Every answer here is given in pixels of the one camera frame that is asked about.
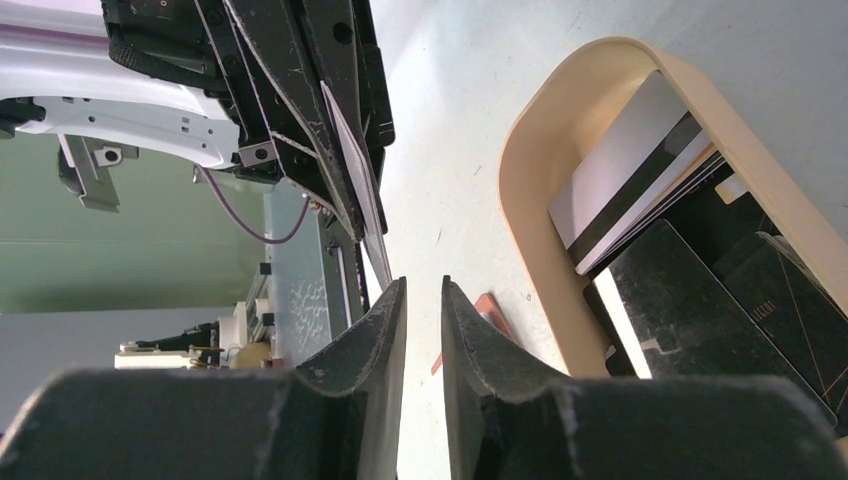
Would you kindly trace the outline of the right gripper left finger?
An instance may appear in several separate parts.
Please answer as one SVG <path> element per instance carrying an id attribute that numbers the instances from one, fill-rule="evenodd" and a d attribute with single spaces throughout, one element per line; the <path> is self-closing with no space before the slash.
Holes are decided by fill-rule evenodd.
<path id="1" fill-rule="evenodd" d="M 1 443 L 5 479 L 392 479 L 407 282 L 293 368 L 66 371 Z"/>

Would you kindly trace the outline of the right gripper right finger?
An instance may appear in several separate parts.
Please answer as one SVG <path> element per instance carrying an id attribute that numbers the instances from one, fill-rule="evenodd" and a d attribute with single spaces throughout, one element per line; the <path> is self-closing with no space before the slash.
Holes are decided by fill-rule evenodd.
<path id="1" fill-rule="evenodd" d="M 576 379 L 534 357 L 521 389 L 444 388 L 455 479 L 843 479 L 823 416 L 773 376 Z"/>

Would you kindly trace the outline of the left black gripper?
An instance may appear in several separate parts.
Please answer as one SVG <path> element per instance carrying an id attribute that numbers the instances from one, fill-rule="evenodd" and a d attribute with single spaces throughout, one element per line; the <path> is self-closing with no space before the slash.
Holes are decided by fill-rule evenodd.
<path id="1" fill-rule="evenodd" d="M 275 184 L 276 149 L 221 1 L 103 1 L 109 57 L 153 79 L 193 87 L 238 128 L 225 172 Z M 230 1 L 228 12 L 264 78 L 261 99 L 281 100 L 316 154 L 328 208 L 354 240 L 363 209 L 343 142 L 365 147 L 376 178 L 395 127 L 368 1 Z"/>

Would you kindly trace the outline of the brown leather card holder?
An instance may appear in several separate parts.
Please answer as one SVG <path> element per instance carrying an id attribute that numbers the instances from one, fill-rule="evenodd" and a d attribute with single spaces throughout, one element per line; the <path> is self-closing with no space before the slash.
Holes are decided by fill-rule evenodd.
<path id="1" fill-rule="evenodd" d="M 487 321 L 451 279 L 442 285 L 441 342 L 447 390 L 460 384 L 482 391 L 521 389 L 533 370 L 532 355 Z"/>

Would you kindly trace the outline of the white card black stripe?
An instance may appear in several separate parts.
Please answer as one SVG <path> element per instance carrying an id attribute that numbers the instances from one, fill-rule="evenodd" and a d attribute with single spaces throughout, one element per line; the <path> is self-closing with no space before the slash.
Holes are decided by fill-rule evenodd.
<path id="1" fill-rule="evenodd" d="M 365 150 L 357 142 L 354 132 L 344 117 L 330 87 L 323 80 L 319 82 L 319 85 L 338 133 L 342 156 L 363 212 L 364 246 L 378 284 L 384 290 L 392 282 L 393 277 L 383 239 L 377 191 L 368 169 L 369 163 Z"/>

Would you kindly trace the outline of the beige oval card tray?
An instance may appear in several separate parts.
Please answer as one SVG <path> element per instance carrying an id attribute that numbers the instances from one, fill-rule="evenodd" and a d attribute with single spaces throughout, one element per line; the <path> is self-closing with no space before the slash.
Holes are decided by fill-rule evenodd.
<path id="1" fill-rule="evenodd" d="M 847 304 L 847 245 L 696 67 L 631 37 L 589 42 L 563 59 L 511 127 L 503 146 L 501 211 L 553 332 L 562 368 L 607 375 L 608 341 L 586 304 L 579 276 L 549 217 L 550 201 L 633 95 L 661 72 L 744 179 L 831 298 Z"/>

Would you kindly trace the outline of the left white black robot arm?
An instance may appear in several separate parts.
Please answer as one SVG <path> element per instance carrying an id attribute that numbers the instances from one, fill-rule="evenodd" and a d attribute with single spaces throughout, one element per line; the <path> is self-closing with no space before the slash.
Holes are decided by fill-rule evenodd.
<path id="1" fill-rule="evenodd" d="M 366 1 L 5 1 L 1 135 L 89 137 L 288 180 L 386 232 L 395 131 Z"/>

